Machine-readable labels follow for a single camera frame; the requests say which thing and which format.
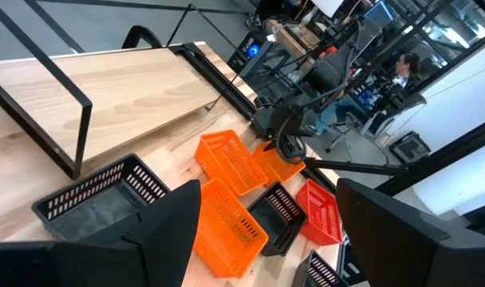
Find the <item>black plastic basket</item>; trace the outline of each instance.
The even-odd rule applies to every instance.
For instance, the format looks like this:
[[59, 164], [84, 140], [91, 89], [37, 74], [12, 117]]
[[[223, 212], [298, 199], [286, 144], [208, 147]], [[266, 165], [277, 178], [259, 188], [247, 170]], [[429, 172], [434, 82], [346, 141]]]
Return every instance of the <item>black plastic basket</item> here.
[[269, 235], [264, 256], [285, 256], [306, 221], [305, 211], [281, 183], [273, 184], [248, 211]]
[[349, 287], [340, 276], [312, 250], [296, 270], [292, 287]]
[[39, 199], [32, 209], [57, 240], [79, 242], [168, 192], [141, 159], [131, 154]]

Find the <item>wooden table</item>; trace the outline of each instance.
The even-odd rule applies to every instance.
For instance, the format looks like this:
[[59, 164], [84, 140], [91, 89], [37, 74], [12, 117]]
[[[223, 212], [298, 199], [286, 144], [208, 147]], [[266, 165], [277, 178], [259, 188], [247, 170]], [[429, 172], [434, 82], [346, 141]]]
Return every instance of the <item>wooden table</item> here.
[[[212, 49], [203, 43], [197, 45], [227, 78], [235, 76]], [[205, 81], [184, 59], [181, 58], [181, 61], [201, 81]], [[255, 97], [251, 88], [240, 78], [235, 85], [246, 96], [251, 99]], [[199, 136], [226, 129], [235, 130], [250, 149], [261, 142], [256, 139], [249, 123], [222, 98], [210, 112], [199, 110], [128, 145], [108, 151], [87, 163], [83, 171], [84, 174], [95, 171], [134, 152], [171, 189], [189, 179], [205, 182], [207, 177], [194, 160]], [[311, 149], [308, 154], [317, 156]], [[324, 172], [330, 180], [337, 181], [338, 176], [333, 171]], [[298, 175], [286, 182], [285, 187], [295, 195], [305, 181]], [[68, 183], [70, 179], [63, 171], [0, 108], [0, 241], [52, 240], [30, 206]], [[242, 197], [241, 201], [249, 205], [263, 191], [260, 188]], [[316, 249], [331, 266], [336, 266], [338, 245], [319, 247], [299, 235], [286, 257], [260, 256], [242, 279], [214, 277], [205, 263], [193, 253], [183, 286], [290, 286], [296, 268], [311, 249]]]
[[[307, 45], [316, 45], [319, 42], [319, 38], [309, 29], [304, 26], [298, 26], [301, 31], [300, 38], [307, 44]], [[292, 37], [289, 32], [285, 29], [280, 28], [280, 24], [276, 20], [269, 20], [266, 23], [266, 30], [269, 33], [273, 33], [273, 29], [278, 29], [276, 33], [278, 44], [280, 44], [288, 53], [292, 56], [299, 58], [304, 56], [307, 52], [306, 50]], [[307, 72], [315, 63], [315, 60], [309, 58], [308, 61], [302, 65], [302, 70]]]

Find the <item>black monitor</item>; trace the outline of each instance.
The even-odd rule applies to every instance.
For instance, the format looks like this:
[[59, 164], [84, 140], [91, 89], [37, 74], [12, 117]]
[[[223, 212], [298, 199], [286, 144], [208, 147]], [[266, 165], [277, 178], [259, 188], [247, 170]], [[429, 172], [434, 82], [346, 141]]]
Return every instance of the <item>black monitor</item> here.
[[384, 28], [393, 22], [393, 14], [390, 12], [384, 1], [378, 2], [370, 8], [365, 14], [365, 18], [373, 21], [381, 28]]

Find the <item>wooden board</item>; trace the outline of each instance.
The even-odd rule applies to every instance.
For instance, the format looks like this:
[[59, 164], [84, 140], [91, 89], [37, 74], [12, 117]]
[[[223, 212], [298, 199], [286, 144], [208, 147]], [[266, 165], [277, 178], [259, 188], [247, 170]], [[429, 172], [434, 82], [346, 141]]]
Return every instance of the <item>wooden board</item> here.
[[[84, 161], [186, 116], [218, 96], [168, 49], [54, 61], [93, 102]], [[81, 106], [72, 95], [35, 60], [0, 61], [0, 85], [74, 159]]]
[[[269, 20], [266, 23], [266, 29], [268, 32], [272, 32], [273, 29], [279, 29], [279, 25], [278, 21]], [[299, 26], [299, 29], [301, 30], [301, 39], [307, 45], [316, 45], [319, 42], [318, 37], [306, 27]], [[306, 50], [285, 29], [279, 29], [276, 38], [278, 39], [278, 44], [294, 57], [299, 58], [306, 54]], [[310, 58], [308, 61], [305, 61], [301, 68], [304, 72], [308, 72], [314, 63], [315, 60]]]
[[[199, 47], [228, 79], [235, 76], [207, 45]], [[188, 67], [200, 81], [205, 81], [191, 66]], [[254, 92], [240, 78], [235, 80], [235, 85], [243, 94], [254, 99]], [[225, 129], [234, 129], [250, 149], [260, 143], [250, 130], [249, 123], [221, 99], [210, 112], [193, 112], [139, 140], [106, 152], [87, 163], [85, 170], [95, 171], [134, 152], [171, 189], [189, 179], [205, 181], [207, 177], [194, 159], [199, 136]], [[308, 155], [317, 157], [309, 148]], [[338, 176], [333, 171], [323, 172], [332, 181], [337, 181]], [[295, 195], [305, 181], [305, 178], [297, 175], [287, 181], [285, 187]], [[51, 240], [30, 206], [68, 183], [70, 180], [56, 164], [0, 109], [0, 241]], [[242, 203], [248, 206], [263, 191], [263, 188], [259, 188], [242, 197]], [[214, 277], [202, 259], [193, 253], [183, 286], [291, 286], [296, 268], [312, 249], [317, 250], [331, 266], [336, 266], [337, 245], [319, 247], [299, 235], [286, 257], [259, 256], [241, 279]]]

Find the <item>orange plastic basket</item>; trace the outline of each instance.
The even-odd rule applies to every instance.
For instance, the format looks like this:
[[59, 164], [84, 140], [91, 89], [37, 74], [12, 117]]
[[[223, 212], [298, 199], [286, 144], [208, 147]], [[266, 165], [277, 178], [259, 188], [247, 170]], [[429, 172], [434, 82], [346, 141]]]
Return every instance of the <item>orange plastic basket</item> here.
[[320, 246], [341, 243], [340, 215], [334, 195], [307, 179], [296, 200], [308, 215], [301, 229], [303, 235]]
[[270, 187], [276, 181], [283, 183], [305, 168], [305, 163], [303, 162], [300, 164], [287, 163], [280, 157], [275, 148], [264, 151], [268, 144], [270, 144], [270, 141], [258, 145], [253, 153], [253, 158], [269, 179], [266, 187]]
[[215, 276], [242, 277], [268, 239], [221, 180], [212, 179], [202, 186], [194, 248]]
[[238, 196], [267, 183], [266, 174], [232, 130], [200, 136], [195, 158], [209, 178], [219, 178]]

